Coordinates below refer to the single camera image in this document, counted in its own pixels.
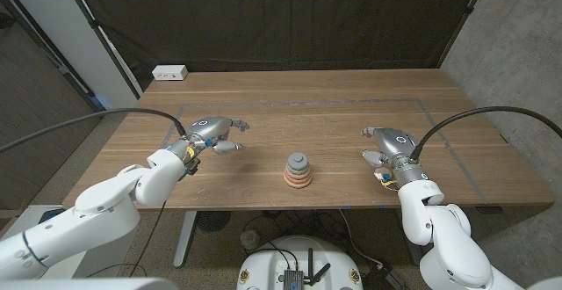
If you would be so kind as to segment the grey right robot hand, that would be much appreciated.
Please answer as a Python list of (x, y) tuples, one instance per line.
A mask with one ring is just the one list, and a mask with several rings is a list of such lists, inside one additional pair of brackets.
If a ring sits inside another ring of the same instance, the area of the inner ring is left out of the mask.
[(422, 166), (410, 159), (415, 149), (410, 134), (389, 127), (366, 127), (360, 135), (372, 138), (377, 147), (377, 150), (364, 149), (362, 157), (380, 174), (384, 186), (400, 189), (410, 182), (429, 179)]

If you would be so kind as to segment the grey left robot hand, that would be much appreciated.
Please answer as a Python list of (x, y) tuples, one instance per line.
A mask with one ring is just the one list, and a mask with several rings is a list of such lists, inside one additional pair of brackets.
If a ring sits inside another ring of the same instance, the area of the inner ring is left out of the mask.
[(226, 155), (243, 149), (243, 145), (228, 139), (231, 128), (241, 132), (250, 129), (249, 123), (223, 116), (205, 117), (191, 124), (177, 141), (166, 149), (184, 164), (195, 159), (202, 151), (211, 149), (215, 154)]

